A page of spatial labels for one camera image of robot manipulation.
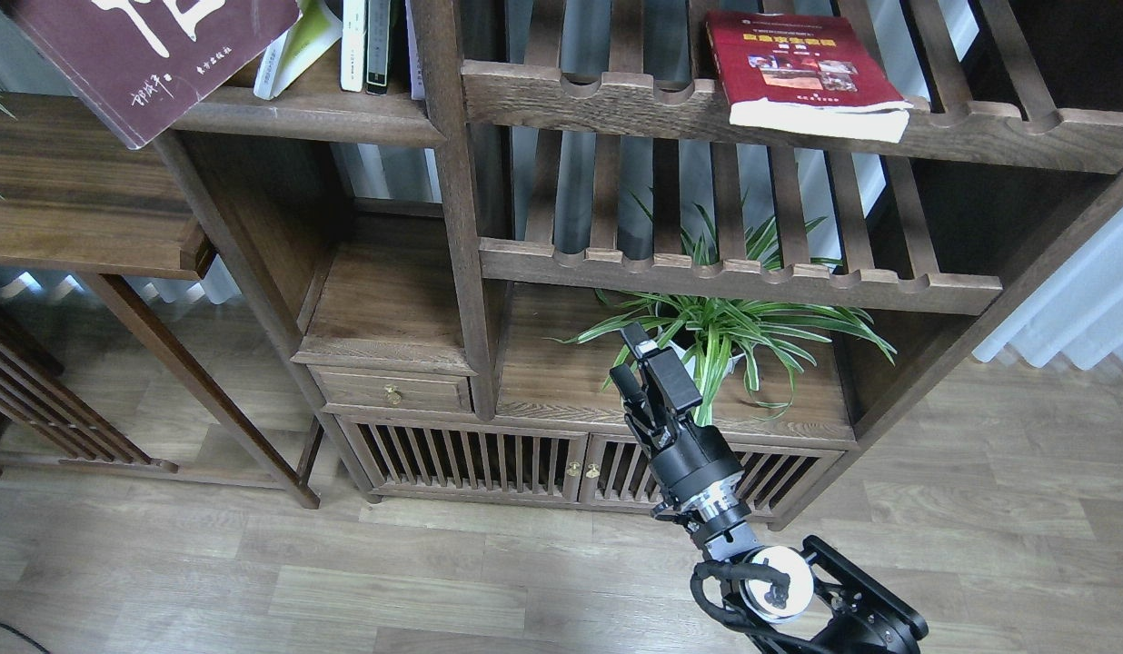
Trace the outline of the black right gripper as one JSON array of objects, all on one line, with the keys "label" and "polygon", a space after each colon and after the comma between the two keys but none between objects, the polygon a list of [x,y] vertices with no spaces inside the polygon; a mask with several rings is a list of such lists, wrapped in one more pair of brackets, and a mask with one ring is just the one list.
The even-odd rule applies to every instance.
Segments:
[{"label": "black right gripper", "polygon": [[620,335],[643,381],[629,364],[611,367],[609,376],[665,505],[686,520],[740,520],[747,510],[734,496],[739,460],[718,428],[695,423],[703,398],[677,353],[661,351],[640,323],[626,324]]}]

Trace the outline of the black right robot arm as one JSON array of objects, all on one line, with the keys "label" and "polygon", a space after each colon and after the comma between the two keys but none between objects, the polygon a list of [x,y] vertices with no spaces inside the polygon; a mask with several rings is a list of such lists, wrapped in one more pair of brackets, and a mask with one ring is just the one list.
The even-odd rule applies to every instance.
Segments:
[{"label": "black right robot arm", "polygon": [[916,653],[926,620],[838,549],[816,537],[801,549],[757,539],[737,494],[739,460],[715,427],[694,421],[703,399],[677,353],[638,323],[622,338],[633,364],[609,373],[660,487],[652,517],[679,524],[701,549],[690,578],[699,608],[763,653]]}]

